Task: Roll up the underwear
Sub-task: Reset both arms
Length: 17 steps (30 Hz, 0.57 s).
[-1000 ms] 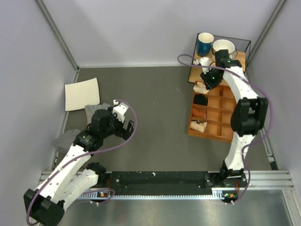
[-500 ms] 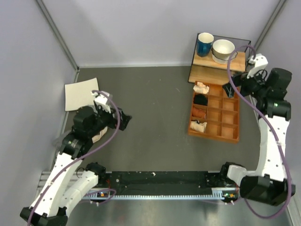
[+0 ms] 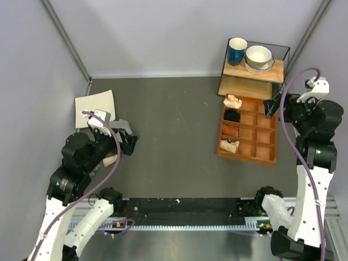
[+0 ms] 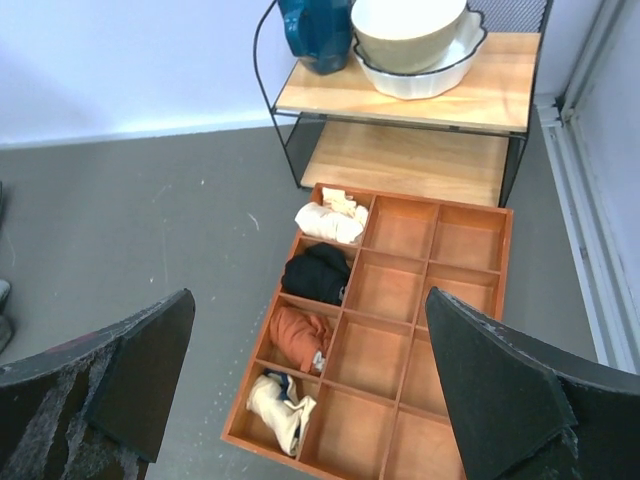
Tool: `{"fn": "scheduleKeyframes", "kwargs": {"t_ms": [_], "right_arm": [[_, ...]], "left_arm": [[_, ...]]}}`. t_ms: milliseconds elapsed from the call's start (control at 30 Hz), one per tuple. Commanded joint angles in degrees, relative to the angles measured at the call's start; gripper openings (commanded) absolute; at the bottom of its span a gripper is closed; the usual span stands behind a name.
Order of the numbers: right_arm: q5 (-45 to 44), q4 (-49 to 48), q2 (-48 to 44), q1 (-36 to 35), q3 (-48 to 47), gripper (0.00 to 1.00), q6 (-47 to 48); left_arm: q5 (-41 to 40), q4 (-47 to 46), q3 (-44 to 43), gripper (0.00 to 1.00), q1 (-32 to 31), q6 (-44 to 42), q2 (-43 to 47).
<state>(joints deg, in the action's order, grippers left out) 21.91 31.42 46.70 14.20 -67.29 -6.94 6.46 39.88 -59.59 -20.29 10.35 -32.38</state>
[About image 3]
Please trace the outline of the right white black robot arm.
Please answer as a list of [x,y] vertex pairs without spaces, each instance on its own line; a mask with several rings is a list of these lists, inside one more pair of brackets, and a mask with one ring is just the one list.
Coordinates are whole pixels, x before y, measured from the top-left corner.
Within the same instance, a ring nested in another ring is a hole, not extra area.
[[337,165],[337,149],[331,140],[341,124],[344,109],[330,100],[279,93],[263,102],[265,115],[281,111],[281,123],[292,123],[297,131],[290,145],[297,156],[297,196],[294,212],[273,187],[260,188],[254,209],[268,216],[273,233],[271,253],[288,260],[333,260],[326,250],[324,214],[328,187]]

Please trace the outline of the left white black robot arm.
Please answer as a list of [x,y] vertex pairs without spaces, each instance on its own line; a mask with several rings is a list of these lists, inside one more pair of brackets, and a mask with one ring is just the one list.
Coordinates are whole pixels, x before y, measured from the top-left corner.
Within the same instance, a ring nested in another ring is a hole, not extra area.
[[109,154],[131,155],[138,136],[120,128],[114,132],[120,141],[93,130],[94,139],[74,133],[62,148],[62,164],[52,174],[46,197],[46,209],[35,247],[27,260],[79,260],[87,242],[106,219],[123,211],[122,194],[104,188],[88,205],[81,198],[91,182],[91,173]]

